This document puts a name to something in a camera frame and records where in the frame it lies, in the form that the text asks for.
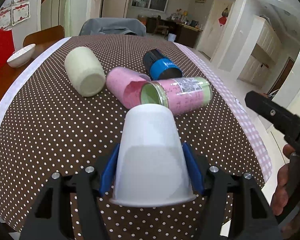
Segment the right hand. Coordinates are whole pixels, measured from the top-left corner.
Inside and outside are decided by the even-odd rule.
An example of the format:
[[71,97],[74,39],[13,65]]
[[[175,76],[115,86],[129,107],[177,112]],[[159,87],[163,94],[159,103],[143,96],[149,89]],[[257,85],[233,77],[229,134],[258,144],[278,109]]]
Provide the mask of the right hand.
[[278,217],[283,239],[300,239],[300,201],[288,210],[289,164],[281,167],[277,173],[277,187],[271,200],[273,214]]

